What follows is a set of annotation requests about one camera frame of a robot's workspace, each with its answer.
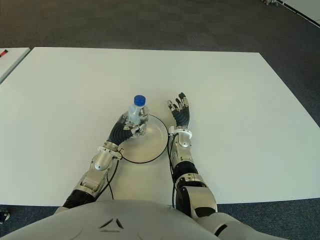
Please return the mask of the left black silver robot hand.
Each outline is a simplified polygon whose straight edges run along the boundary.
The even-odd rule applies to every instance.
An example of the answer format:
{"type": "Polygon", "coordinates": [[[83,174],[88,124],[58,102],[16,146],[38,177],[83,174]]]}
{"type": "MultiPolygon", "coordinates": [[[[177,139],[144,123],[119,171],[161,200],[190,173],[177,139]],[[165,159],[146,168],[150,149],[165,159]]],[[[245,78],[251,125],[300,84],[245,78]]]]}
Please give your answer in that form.
{"type": "Polygon", "coordinates": [[[105,141],[106,146],[117,148],[120,144],[133,137],[143,136],[146,133],[147,124],[141,123],[134,125],[133,128],[128,127],[129,113],[124,112],[113,126],[108,139],[105,141]]]}

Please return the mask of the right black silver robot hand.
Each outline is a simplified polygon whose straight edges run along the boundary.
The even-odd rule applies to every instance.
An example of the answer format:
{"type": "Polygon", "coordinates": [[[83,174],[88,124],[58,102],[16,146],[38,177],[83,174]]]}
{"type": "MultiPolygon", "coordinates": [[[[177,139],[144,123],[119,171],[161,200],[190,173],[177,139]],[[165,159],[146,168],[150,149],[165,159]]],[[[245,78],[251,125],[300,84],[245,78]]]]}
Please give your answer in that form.
{"type": "Polygon", "coordinates": [[[188,128],[190,122],[190,109],[189,102],[186,95],[181,92],[178,98],[175,99],[176,103],[171,100],[167,101],[167,105],[175,120],[176,127],[188,128]]]}

